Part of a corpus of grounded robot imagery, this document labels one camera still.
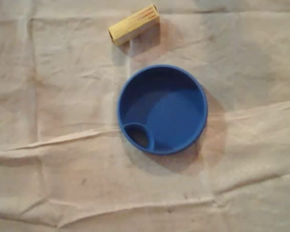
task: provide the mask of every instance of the wrinkled fabric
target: wrinkled fabric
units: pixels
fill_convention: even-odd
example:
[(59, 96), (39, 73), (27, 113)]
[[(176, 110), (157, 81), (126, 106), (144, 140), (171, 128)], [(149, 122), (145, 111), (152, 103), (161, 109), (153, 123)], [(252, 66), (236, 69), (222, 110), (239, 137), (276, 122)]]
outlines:
[[(0, 0), (0, 231), (290, 232), (290, 0)], [(169, 157), (121, 135), (116, 101), (151, 64), (186, 69), (209, 107)]]

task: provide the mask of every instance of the yellow box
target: yellow box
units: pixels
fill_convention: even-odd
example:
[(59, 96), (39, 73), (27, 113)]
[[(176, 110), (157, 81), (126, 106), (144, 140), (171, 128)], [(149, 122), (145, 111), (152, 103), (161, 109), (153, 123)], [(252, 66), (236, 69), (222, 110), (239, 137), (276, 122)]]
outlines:
[(111, 39), (117, 46), (138, 36), (160, 20), (154, 4), (132, 14), (124, 20), (109, 27)]

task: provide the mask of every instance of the stain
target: stain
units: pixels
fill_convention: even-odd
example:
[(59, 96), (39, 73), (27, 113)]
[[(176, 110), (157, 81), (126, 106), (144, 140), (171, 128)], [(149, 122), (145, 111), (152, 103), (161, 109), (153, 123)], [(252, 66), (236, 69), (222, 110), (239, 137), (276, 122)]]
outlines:
[(214, 35), (210, 35), (208, 38), (207, 38), (208, 41), (210, 42), (214, 42), (215, 41), (215, 36)]
[(172, 212), (174, 212), (174, 209), (168, 209), (167, 211), (169, 214), (171, 214)]
[(87, 178), (83, 178), (81, 184), (84, 185), (87, 182)]

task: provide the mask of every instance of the tablecloth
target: tablecloth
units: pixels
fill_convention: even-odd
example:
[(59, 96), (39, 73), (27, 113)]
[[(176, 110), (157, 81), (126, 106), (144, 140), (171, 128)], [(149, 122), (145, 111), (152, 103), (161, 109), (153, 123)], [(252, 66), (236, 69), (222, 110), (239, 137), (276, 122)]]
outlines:
[[(112, 45), (151, 3), (160, 25)], [(125, 81), (159, 63), (209, 106), (169, 157), (116, 121)], [(290, 232), (290, 0), (0, 0), (0, 231)]]

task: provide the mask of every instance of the blue plastic lid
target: blue plastic lid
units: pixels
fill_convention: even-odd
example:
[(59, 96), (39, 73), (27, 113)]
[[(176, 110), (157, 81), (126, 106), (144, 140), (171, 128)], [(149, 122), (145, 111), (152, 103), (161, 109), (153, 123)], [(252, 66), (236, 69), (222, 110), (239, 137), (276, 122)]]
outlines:
[(207, 121), (206, 95), (187, 71), (153, 65), (135, 73), (118, 100), (119, 126), (138, 149), (169, 155), (190, 146)]

